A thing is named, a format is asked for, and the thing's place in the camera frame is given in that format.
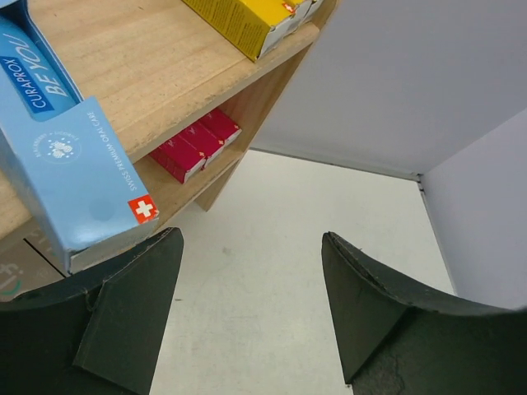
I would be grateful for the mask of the blue toothpaste box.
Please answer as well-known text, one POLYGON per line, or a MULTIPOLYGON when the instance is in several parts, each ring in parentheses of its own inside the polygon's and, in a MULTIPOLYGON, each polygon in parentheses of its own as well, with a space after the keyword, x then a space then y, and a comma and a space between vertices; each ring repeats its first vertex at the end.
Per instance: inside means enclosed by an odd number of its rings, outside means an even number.
POLYGON ((159 211, 99 102, 82 96, 25 1, 1 4, 1 168, 69 273, 156 227, 159 211))

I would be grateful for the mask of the yellow toothpaste box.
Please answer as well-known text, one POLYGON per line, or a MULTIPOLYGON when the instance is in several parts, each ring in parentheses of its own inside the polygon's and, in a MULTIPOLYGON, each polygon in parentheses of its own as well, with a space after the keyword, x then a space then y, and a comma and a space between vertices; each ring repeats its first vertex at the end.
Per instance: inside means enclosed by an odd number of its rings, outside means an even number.
POLYGON ((293 9, 293 22, 291 27, 293 29, 299 27, 306 18, 306 15, 311 7, 311 0, 289 0, 289 6, 293 9))
POLYGON ((314 12, 316 12, 322 5, 323 1, 324 0, 312 0, 308 14, 312 15, 314 12))
POLYGON ((185 0, 184 3, 253 62, 287 35, 295 15, 284 1, 185 0))

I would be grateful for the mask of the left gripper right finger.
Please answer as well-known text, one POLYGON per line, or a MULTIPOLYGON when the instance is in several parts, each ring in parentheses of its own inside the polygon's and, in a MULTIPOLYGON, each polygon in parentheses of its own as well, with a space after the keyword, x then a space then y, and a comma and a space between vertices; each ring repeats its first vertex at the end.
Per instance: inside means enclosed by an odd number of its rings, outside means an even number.
POLYGON ((322 239, 345 383, 355 394, 523 394, 526 312, 447 294, 322 239))

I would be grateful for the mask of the pink toothpaste box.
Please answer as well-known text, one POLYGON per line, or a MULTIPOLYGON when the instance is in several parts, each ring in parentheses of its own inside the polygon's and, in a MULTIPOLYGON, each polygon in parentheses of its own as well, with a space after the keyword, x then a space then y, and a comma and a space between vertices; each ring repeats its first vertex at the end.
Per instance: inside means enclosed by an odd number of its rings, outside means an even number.
POLYGON ((240 126, 220 109, 206 113, 199 122, 218 137, 224 146, 230 145, 242 132, 240 126))
POLYGON ((205 155, 180 135, 158 146, 150 157, 181 184, 185 184, 206 163, 205 155))
POLYGON ((205 163, 202 166, 203 169, 216 159, 225 148, 223 140, 213 134, 211 130, 199 121, 192 123, 180 131, 179 136, 204 157, 205 163))

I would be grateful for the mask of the yellow toothpaste box front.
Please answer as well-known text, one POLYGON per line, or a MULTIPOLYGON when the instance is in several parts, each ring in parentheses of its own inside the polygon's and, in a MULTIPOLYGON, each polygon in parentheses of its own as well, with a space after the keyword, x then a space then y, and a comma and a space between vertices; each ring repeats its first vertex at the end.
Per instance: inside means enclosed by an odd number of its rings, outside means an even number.
POLYGON ((312 15, 314 12, 316 12, 322 5, 323 1, 324 0, 312 0, 308 14, 312 15))

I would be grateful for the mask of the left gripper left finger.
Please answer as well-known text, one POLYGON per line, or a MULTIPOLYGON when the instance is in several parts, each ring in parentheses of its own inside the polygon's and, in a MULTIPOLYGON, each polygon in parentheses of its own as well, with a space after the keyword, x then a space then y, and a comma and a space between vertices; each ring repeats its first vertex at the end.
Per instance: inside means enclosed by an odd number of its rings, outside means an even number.
POLYGON ((183 251, 169 227, 2 303, 2 393, 149 393, 183 251))

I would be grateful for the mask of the silver toothpaste box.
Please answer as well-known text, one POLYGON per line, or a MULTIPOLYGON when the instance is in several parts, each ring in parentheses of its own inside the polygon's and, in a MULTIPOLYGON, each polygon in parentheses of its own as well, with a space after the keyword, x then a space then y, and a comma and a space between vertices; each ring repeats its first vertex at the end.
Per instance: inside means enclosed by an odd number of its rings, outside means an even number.
POLYGON ((1 253, 2 302, 62 279, 63 275, 24 239, 1 253))
POLYGON ((69 277, 64 265, 59 261, 58 256, 55 254, 50 241, 40 228, 32 230, 25 237, 25 241, 55 270, 60 272, 63 277, 69 277))

